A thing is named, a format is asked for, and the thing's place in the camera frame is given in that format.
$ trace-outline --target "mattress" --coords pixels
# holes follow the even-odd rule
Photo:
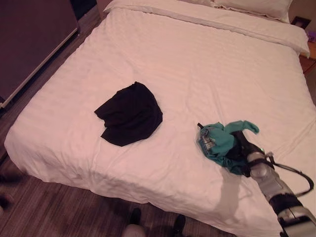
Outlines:
[[[300,67],[303,30],[175,0],[115,0],[106,20],[33,97],[9,130],[12,161],[57,182],[150,202],[236,234],[277,237],[277,217],[251,178],[204,157],[197,123],[248,120],[249,141],[316,177],[316,110]],[[135,81],[163,122],[146,140],[103,140],[94,111]],[[277,169],[299,192],[304,179]],[[300,201],[316,214],[316,195]]]

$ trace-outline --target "teal cloth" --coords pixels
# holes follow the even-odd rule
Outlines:
[[[235,161],[225,157],[229,150],[237,144],[235,137],[230,133],[248,129],[257,134],[259,128],[249,121],[231,122],[226,126],[218,122],[204,126],[200,130],[200,134],[206,129],[208,130],[207,136],[212,140],[214,146],[207,151],[202,148],[204,155],[222,167],[227,168],[231,173],[242,175],[242,167],[246,165],[246,161]]]

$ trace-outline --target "robotic arm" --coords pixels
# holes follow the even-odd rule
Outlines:
[[[281,237],[316,237],[316,218],[306,209],[291,189],[274,170],[272,154],[265,154],[260,148],[247,141],[242,131],[232,132],[241,147],[242,156],[247,158],[250,176],[259,188],[280,223]]]

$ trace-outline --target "pillow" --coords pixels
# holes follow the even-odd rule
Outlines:
[[[288,22],[288,9],[292,0],[214,0],[217,6],[241,10],[253,14],[267,15]]]

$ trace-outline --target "person's foot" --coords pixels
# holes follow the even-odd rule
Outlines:
[[[21,181],[23,177],[24,177],[24,174],[20,171],[3,172],[3,173],[0,173],[0,183],[17,183]]]
[[[0,206],[3,210],[8,209],[8,207],[14,203],[14,199],[10,194],[0,194]]]
[[[132,212],[132,215],[130,216],[129,223],[133,225],[139,225],[141,215],[141,210],[139,208],[135,208]]]
[[[178,215],[172,228],[172,236],[181,236],[184,226],[186,224],[186,217],[184,215]]]

